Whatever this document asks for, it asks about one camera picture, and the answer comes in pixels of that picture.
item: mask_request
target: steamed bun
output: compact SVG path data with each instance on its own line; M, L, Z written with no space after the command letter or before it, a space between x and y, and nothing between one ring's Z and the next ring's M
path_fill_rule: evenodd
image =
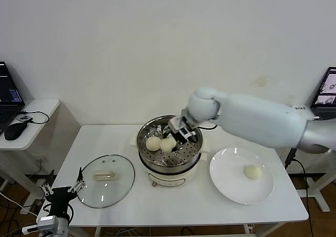
M258 180L261 178L262 170L255 164L247 165L244 167L244 174L252 180Z
M167 137L160 141L160 148L164 153L171 153L176 146L176 141L173 137Z
M157 150L160 149L160 141L161 141L161 139L159 137L152 136L152 137L147 139L146 148L149 151L157 151Z

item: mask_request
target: metal steamer tray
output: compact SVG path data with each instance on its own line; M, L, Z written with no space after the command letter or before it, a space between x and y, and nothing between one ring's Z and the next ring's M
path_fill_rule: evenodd
M147 122L139 131L136 146L142 163L150 170L163 175L176 175L184 173L194 167L201 158L200 149L203 143L201 131L197 128L196 142L188 141L181 150L171 153L163 151L149 151L146 140L151 136L163 138L163 131L173 115L166 115Z

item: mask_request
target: small robot arm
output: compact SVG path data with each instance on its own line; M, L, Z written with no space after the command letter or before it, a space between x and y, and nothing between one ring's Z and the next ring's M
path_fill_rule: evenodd
M336 150L336 119L304 120L293 109L271 101L199 88L180 116L169 122L177 149L208 121L228 133L268 148L292 147L308 153Z
M24 235L40 232L40 237L67 237L69 233L68 225L73 218L74 211L69 205L69 202L77 197L77 194L85 186L83 180L82 169L79 169L79 174L76 183L70 187L56 187L51 188L49 183L41 186L46 200L50 202L44 206L44 210L50 206L49 214L45 217L38 219L36 225L30 225L22 228L22 233ZM72 216L68 215L68 207L71 208Z

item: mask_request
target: glass lid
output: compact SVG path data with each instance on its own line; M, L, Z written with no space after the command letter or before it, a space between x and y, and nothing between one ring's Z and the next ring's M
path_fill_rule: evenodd
M102 156L90 162L82 171L85 186L79 200L92 208L109 207L122 200L134 183L134 167L117 154Z

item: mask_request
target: laptop screen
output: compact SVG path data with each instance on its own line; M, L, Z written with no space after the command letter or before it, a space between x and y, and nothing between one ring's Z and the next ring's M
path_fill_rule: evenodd
M312 107L336 106L336 67L329 67Z
M0 105L6 104L24 105L5 63L0 61Z

